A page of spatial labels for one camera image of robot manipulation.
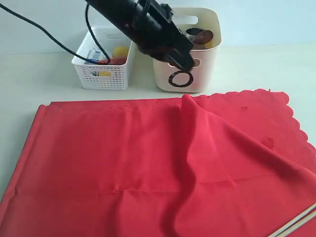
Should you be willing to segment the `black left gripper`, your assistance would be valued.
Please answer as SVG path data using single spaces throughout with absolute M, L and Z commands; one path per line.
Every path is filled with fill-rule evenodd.
M 156 0 L 127 0 L 125 35 L 141 52 L 181 71 L 194 67 L 193 43 L 172 21 L 173 10 Z

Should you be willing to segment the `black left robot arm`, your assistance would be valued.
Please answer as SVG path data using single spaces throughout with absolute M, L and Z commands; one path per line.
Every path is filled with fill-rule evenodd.
M 193 43 L 175 25 L 173 10 L 155 0 L 89 0 L 87 3 L 131 39 L 139 51 L 179 70 L 194 66 Z

